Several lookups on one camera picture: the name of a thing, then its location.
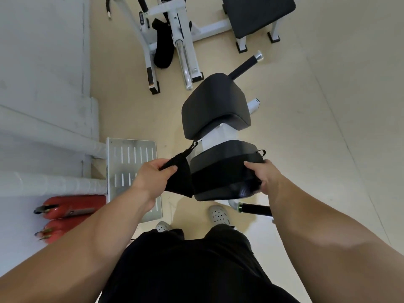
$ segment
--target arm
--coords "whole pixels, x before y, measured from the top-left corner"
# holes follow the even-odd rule
[[[305,193],[269,160],[245,165],[262,180],[285,250],[313,302],[402,302],[404,256]]]
[[[55,243],[0,278],[1,302],[95,302],[145,213],[176,166],[143,164],[132,186]]]

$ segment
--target foot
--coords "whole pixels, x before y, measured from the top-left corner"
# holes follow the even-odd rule
[[[160,221],[156,226],[155,229],[159,232],[171,231],[173,228],[167,222]]]
[[[227,211],[225,210],[224,207],[222,207],[220,205],[212,205],[211,207],[209,207],[208,214],[209,214],[210,221],[214,225],[218,225],[218,224],[231,225],[229,216],[227,215]]]

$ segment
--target perforated metal plate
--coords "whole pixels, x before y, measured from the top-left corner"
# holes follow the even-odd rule
[[[143,163],[157,158],[154,141],[107,138],[107,202],[127,190]],[[141,222],[161,219],[161,196],[154,208],[146,213]]]

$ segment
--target red fire extinguisher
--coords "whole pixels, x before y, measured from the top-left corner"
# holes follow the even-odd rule
[[[74,195],[52,197],[37,207],[33,213],[43,214],[49,220],[70,216],[92,214],[104,206],[107,199],[104,195]]]
[[[41,231],[35,233],[35,236],[40,240],[44,240],[47,244],[51,244],[68,231],[78,226],[89,216],[91,215],[82,215],[49,221]]]

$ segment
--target hand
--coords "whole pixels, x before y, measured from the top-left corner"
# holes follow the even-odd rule
[[[158,158],[144,163],[130,187],[131,189],[144,191],[147,194],[146,213],[154,207],[155,199],[163,193],[168,179],[177,171],[177,166],[171,166],[159,171],[159,168],[168,161],[169,159],[166,158]]]
[[[271,163],[270,160],[264,160],[264,163],[244,162],[244,165],[255,172],[255,175],[262,181],[261,191],[268,195],[270,189],[278,188],[279,179],[282,176],[280,171]]]

